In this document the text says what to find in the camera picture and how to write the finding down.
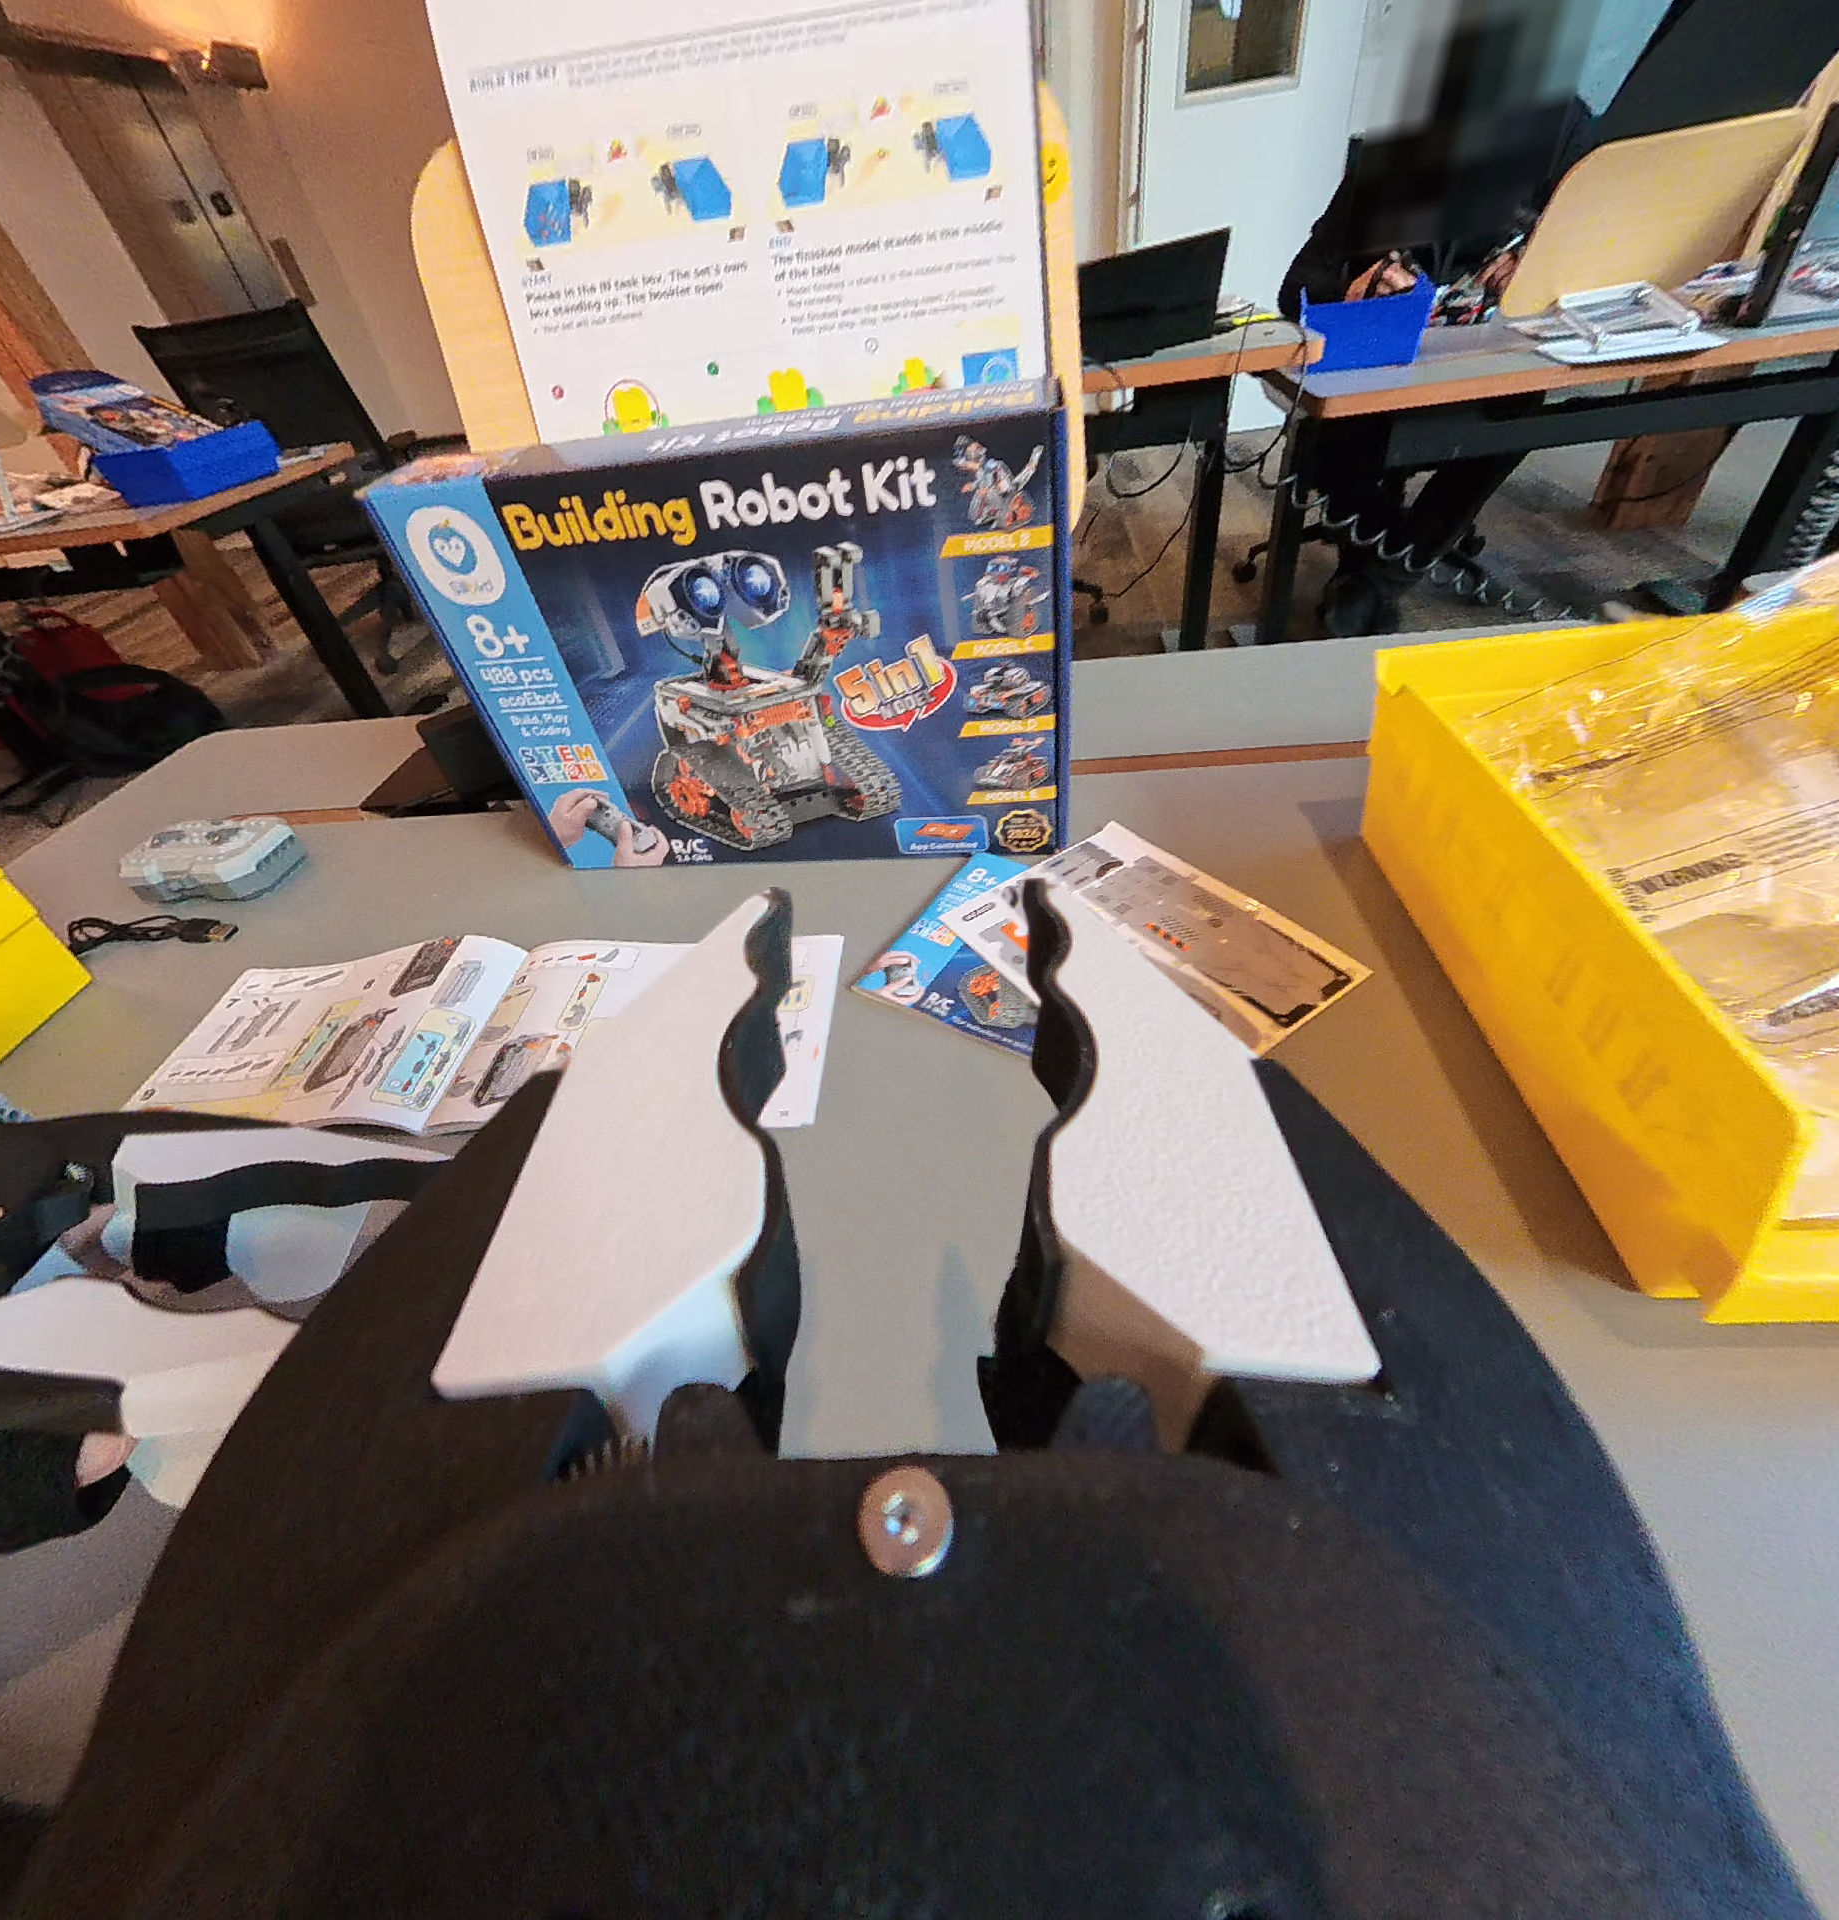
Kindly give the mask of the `blue toy kit box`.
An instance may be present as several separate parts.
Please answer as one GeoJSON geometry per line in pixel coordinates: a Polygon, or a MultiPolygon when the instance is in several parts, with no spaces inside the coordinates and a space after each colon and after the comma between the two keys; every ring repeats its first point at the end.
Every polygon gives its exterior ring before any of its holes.
{"type": "Polygon", "coordinates": [[[29,387],[52,436],[68,436],[101,456],[164,450],[220,431],[173,400],[99,370],[33,375],[29,387]]]}

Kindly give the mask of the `blue plastic bin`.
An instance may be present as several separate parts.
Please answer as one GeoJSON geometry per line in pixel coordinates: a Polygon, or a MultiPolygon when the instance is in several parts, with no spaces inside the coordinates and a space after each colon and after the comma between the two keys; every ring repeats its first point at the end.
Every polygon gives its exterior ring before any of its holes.
{"type": "Polygon", "coordinates": [[[262,422],[216,428],[156,447],[102,450],[96,476],[134,510],[187,506],[276,476],[284,447],[262,422]]]}
{"type": "Polygon", "coordinates": [[[1417,276],[1401,294],[1366,301],[1313,302],[1301,291],[1300,324],[1323,342],[1316,375],[1413,365],[1436,296],[1439,288],[1425,276],[1417,276]]]}

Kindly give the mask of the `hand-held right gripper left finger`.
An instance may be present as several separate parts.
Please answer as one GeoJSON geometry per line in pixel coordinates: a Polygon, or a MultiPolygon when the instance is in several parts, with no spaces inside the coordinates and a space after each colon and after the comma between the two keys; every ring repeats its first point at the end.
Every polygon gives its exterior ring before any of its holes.
{"type": "Polygon", "coordinates": [[[434,1368],[441,1397],[584,1389],[647,1438],[674,1390],[720,1384],[778,1447],[800,1265],[763,1110],[792,937],[783,890],[740,902],[579,1046],[434,1368]]]}

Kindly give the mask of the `blue robot kit box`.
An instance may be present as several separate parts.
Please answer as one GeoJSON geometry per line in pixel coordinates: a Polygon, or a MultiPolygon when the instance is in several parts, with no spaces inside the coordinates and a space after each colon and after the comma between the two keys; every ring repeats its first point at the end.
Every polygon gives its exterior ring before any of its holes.
{"type": "Polygon", "coordinates": [[[361,502],[576,871],[1070,830],[1058,383],[431,455],[361,502]]]}

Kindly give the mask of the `clear plastic bag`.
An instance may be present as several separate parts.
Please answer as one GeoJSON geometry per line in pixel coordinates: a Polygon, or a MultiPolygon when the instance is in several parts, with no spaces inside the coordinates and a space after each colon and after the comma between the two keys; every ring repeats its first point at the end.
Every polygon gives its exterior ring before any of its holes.
{"type": "Polygon", "coordinates": [[[1813,1116],[1791,1211],[1839,1220],[1839,555],[1471,735],[1813,1116]]]}

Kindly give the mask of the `grey battery box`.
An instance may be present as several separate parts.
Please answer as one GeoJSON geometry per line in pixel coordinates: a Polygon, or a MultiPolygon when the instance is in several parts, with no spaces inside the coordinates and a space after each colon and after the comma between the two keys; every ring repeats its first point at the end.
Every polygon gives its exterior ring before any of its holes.
{"type": "Polygon", "coordinates": [[[117,878],[141,900],[255,900],[305,862],[307,847],[284,818],[193,820],[139,842],[117,878]]]}

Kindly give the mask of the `clear plastic tray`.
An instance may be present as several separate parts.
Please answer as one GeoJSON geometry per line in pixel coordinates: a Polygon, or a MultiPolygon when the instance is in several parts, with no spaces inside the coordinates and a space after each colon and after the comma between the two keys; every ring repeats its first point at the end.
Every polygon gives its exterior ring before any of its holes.
{"type": "Polygon", "coordinates": [[[0,533],[110,504],[111,496],[99,484],[16,471],[0,455],[0,533]]]}
{"type": "Polygon", "coordinates": [[[1674,357],[1724,346],[1693,307],[1652,282],[1576,291],[1545,313],[1506,325],[1532,351],[1566,366],[1674,357]]]}

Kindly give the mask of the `black backpack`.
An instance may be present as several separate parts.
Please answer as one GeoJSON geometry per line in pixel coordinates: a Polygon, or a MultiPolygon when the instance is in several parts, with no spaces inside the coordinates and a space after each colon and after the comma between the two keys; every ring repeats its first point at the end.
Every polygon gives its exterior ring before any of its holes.
{"type": "Polygon", "coordinates": [[[46,678],[0,660],[0,743],[12,723],[91,776],[139,774],[180,747],[227,733],[220,710],[184,679],[131,663],[46,678]]]}

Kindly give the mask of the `sticker sheet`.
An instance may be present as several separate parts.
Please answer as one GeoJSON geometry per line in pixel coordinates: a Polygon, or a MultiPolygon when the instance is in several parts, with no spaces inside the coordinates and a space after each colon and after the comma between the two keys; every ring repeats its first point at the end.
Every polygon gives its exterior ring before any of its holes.
{"type": "Polygon", "coordinates": [[[1085,902],[1255,1055],[1355,990],[1352,956],[1215,877],[1104,826],[1031,867],[972,857],[930,913],[945,957],[923,964],[927,1008],[1014,1053],[1028,1053],[1038,996],[1027,977],[1023,888],[1042,880],[1064,904],[1085,902]]]}

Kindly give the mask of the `instruction booklet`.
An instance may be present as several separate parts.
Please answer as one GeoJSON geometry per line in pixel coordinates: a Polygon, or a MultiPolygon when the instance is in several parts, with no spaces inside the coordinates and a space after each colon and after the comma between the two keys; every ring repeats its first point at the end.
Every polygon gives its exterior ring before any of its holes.
{"type": "Polygon", "coordinates": [[[539,1071],[561,1069],[685,943],[522,950],[441,937],[346,964],[240,973],[126,1101],[281,1126],[476,1130],[539,1071]]]}

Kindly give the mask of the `black office chair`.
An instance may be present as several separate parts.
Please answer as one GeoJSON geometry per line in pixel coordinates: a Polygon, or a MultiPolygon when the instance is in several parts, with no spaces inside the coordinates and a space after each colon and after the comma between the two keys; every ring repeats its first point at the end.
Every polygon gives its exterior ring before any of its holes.
{"type": "Polygon", "coordinates": [[[366,562],[378,586],[361,612],[380,612],[388,627],[414,620],[408,590],[388,564],[355,489],[401,465],[412,436],[384,436],[344,375],[309,308],[276,307],[167,325],[138,325],[136,339],[188,412],[219,426],[259,422],[284,450],[347,441],[359,456],[354,480],[337,482],[300,507],[276,510],[275,522],[305,566],[366,562]]]}

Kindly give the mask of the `brown edged office desk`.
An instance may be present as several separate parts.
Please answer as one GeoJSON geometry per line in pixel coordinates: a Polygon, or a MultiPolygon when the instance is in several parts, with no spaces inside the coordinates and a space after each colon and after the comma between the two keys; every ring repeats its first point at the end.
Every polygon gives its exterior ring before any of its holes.
{"type": "Polygon", "coordinates": [[[1122,453],[1169,446],[1196,456],[1181,521],[1185,579],[1178,650],[1185,653],[1201,652],[1210,632],[1235,381],[1277,369],[1305,373],[1323,354],[1316,330],[1255,311],[1215,337],[1140,357],[1086,360],[1083,369],[1086,397],[1130,397],[1115,412],[1086,415],[1092,467],[1110,471],[1112,456],[1122,453]]]}
{"type": "Polygon", "coordinates": [[[1324,375],[1280,369],[1289,398],[1287,476],[1307,462],[1321,422],[1373,421],[1377,469],[1550,450],[1755,422],[1794,422],[1791,439],[1706,588],[1721,608],[1766,572],[1839,437],[1839,321],[1724,330],[1679,357],[1572,366],[1531,351],[1504,324],[1431,328],[1406,366],[1324,375]]]}

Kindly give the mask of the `black laptop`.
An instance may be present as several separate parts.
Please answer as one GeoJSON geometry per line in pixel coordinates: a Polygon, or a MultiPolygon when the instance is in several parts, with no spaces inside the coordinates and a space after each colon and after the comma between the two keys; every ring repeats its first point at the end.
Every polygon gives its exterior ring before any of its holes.
{"type": "Polygon", "coordinates": [[[1231,228],[1112,252],[1077,270],[1086,366],[1123,365],[1213,337],[1231,228]]]}

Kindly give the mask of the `blue closed booklet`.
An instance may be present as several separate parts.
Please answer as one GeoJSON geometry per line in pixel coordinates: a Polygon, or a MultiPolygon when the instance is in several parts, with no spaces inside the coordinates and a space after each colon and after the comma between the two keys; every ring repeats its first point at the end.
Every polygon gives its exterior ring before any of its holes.
{"type": "Polygon", "coordinates": [[[1027,874],[1028,863],[1014,857],[966,857],[854,988],[1027,1058],[1038,1021],[1016,913],[1027,874]]]}

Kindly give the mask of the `wooden table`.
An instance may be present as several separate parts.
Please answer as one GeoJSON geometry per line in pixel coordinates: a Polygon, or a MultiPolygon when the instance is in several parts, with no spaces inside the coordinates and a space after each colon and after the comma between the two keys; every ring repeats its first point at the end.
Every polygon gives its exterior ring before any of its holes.
{"type": "Polygon", "coordinates": [[[330,676],[355,717],[388,717],[385,695],[355,653],[337,612],[311,576],[311,560],[303,555],[281,526],[284,510],[303,510],[323,492],[338,492],[338,482],[371,480],[371,462],[347,441],[285,455],[276,474],[244,487],[210,492],[193,502],[154,507],[115,506],[99,512],[53,514],[38,521],[0,526],[0,604],[46,598],[52,593],[48,552],[75,558],[84,551],[114,551],[115,562],[99,580],[68,576],[66,593],[138,590],[161,579],[134,551],[173,533],[231,536],[247,533],[265,579],[284,608],[307,637],[317,663],[330,676]]]}

